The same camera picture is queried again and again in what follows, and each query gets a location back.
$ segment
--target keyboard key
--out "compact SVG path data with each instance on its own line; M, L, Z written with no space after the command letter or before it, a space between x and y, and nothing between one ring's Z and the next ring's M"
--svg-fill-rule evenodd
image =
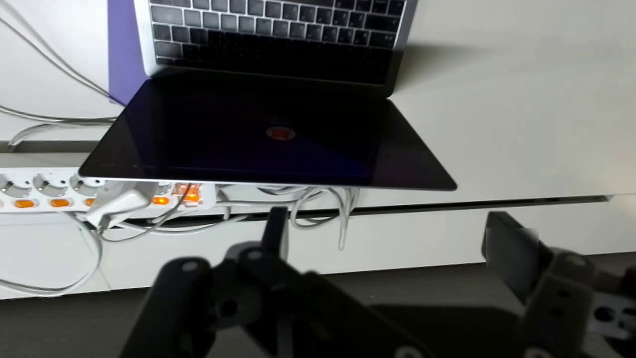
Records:
M252 16L262 16L263 10L263 2L262 0L248 0L248 12Z
M190 42L192 44L206 44L208 38L206 38L206 30L200 30L200 28L190 28Z
M152 26L154 40L172 40L168 26Z
M246 6L244 0L230 0L230 12L244 14Z
M194 8L210 10L210 0L192 0Z
M256 20L256 34L269 36L271 34L271 20L258 18Z
M315 8L301 6L299 8L299 20L301 22L315 22Z
M369 44L369 32L357 30L355 36L353 36L353 44L355 46L367 46Z
M182 46L182 60L198 62L200 60L200 48L198 46Z
M210 12L206 12L206 14L202 14L202 26L204 28L212 28L212 30L218 30L218 14L210 14Z
M399 18L375 16L375 14L365 16L365 28L369 30L397 32L397 26L399 26Z
M190 42L190 32L186 28L172 26L172 40L174 42Z
M319 26L305 26L305 40L319 42L321 28Z
M335 8L353 8L353 0L335 0Z
M353 30L339 28L337 44L351 44L351 40L353 40Z
M293 22L289 28L289 38L303 38L303 24Z
M152 22L176 24L182 26L182 10L178 8L150 8Z
M150 0L152 4L168 4L168 6L180 6L190 8L190 0Z
M331 24L331 16L333 16L331 10L327 10L327 8L317 8L315 22L317 22L317 24Z
M158 58L180 58L180 46L170 42L154 42L154 54Z
M287 22L273 22L273 36L285 38Z
M226 0L212 0L212 8L216 12L226 12Z
M297 20L297 6L295 4L283 4L281 6L281 18L283 20Z
M371 10L371 0L357 0L355 10L359 12Z
M333 26L345 26L347 12L333 12Z
M373 0L371 12L385 14L389 0Z
M222 14L222 16L220 16L220 30L224 30L224 32L236 32L236 30L238 30L236 16Z
M335 42L335 38L337 38L337 28L327 28L327 26L323 26L323 30L321 30L321 42Z
M393 34L381 34L381 32L373 32L369 46L377 46L377 48L393 48L395 36Z
M391 0L389 14L401 16L401 10L403 10L403 0Z
M279 18L279 2L265 2L263 14L267 18Z
M363 14L351 12L349 14L349 28L361 28L363 26Z
M184 10L184 24L192 28L200 28L200 12Z
M256 32L256 20L254 20L254 18L240 16L240 18L238 18L238 32L246 32L246 34Z

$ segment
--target laptop lid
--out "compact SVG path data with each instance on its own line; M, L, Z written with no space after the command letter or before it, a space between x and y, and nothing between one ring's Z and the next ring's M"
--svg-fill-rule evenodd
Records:
M387 100L220 74L148 80L79 175L454 189Z
M417 0L134 0L146 76L164 68L393 90Z

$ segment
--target screw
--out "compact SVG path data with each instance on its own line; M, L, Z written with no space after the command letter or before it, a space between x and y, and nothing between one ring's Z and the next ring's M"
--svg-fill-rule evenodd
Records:
M542 349L530 347L524 351L522 358L552 358L552 354Z
M393 358L421 358L421 352L413 347L399 347Z

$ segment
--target white cable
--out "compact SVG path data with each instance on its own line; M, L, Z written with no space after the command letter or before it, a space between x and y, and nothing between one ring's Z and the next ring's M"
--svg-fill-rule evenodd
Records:
M85 275L81 275L71 285L55 287L55 289L51 289L51 287L31 287L31 285L13 283L13 281L5 281L5 279L0 279L0 287L9 289L9 291L19 293L19 295L55 299L55 297L69 295L75 289L83 287L99 271L101 259L103 259L103 247L101 247L99 235L95 231L91 231L83 221L79 221L73 213L65 213L65 215L89 235L89 247L93 251L93 263L85 271Z
M21 132L17 132L9 142L7 142L7 152L15 152L15 148L31 138L31 136L37 136L41 132L51 132L51 130L75 130L75 128L99 128L99 126L110 126L110 122L85 122L85 124L65 124L65 122L49 122L49 124L37 124L37 126L29 126Z
M138 235L132 235L132 237L124 237L124 239L108 239L108 237L104 237L104 229L108 227L106 225L106 217L103 217L103 221L101 221L101 229L99 229L99 239L101 241L104 241L104 243L128 243L128 241L136 241L136 239L140 239L140 237L146 237L146 235L150 235L150 233L154 233L156 229L160 229L160 225L164 225L178 209L180 209L180 205L182 205L182 201L184 201L184 197L186 197L186 193L190 191L190 187L192 185L186 185L184 189L182 189L182 195L180 195L180 199L178 199L178 203L174 205L174 207L170 207L168 211L164 211L162 215L158 215L156 219L154 219L154 223L150 225L150 227L146 227L142 233L138 233Z
M49 46L39 32L9 4L0 2L49 54L45 54L37 44L33 44L27 36L23 36L17 28L13 28L9 22L0 18L0 24L5 26L9 32L13 32L23 44L27 44L33 52L37 52L47 64L57 68L61 74L71 78L73 82L81 84L83 88L112 100L106 90L99 88L95 82L79 74L71 64L67 64L55 50ZM112 122L114 118L61 118L61 116L41 116L31 112L13 110L7 106L0 106L0 114L13 116L27 122Z
M25 38L19 30L15 30L11 24L7 24L3 18L0 18L0 22L11 30L19 40L23 40L31 50L35 50L45 62L49 62L51 66L55 66L59 72L63 72L67 78L71 78L73 82L85 86L87 90L110 98L103 88L99 88L95 82L91 82L89 78L85 78L83 74L79 74L71 64L67 64L53 46L49 46L39 32L7 2L0 2L0 6L3 6L41 46L43 50L49 52L49 56L39 50L29 38Z
M289 221L295 229L317 229L333 219L339 217L339 231L337 231L337 249L343 251L345 247L345 233L349 225L349 215L355 209L357 201L357 189L343 189L343 195L339 195L331 187L258 187L258 191L277 197L283 193L293 193L293 199L287 201L218 201L218 207L234 207L234 205L254 205L254 207L289 207ZM337 215L335 217L297 217L297 213L303 209L303 205L311 199L321 197L323 193L329 193L337 203Z

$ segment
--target power strip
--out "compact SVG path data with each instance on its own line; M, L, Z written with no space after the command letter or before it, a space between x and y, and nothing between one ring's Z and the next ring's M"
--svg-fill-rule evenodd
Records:
M95 203L104 179L83 179L77 168L7 168L0 170L0 213L85 213ZM160 181L152 203L132 217L156 217L174 207L186 183ZM210 215L216 189L192 183L180 215Z

